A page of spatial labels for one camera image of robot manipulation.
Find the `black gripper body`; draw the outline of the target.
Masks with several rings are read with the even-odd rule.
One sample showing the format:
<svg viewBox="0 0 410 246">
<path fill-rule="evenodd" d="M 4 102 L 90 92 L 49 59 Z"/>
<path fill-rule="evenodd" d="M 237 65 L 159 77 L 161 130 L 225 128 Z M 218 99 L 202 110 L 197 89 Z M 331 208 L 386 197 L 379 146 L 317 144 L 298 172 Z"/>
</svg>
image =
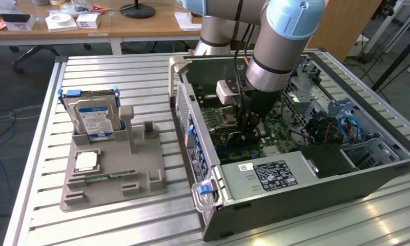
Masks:
<svg viewBox="0 0 410 246">
<path fill-rule="evenodd" d="M 271 111 L 279 96 L 279 91 L 250 90 L 242 94 L 242 101 L 237 109 L 237 127 L 241 132 L 239 143 L 251 144 L 258 142 L 259 135 L 254 131 L 255 127 Z"/>
</svg>

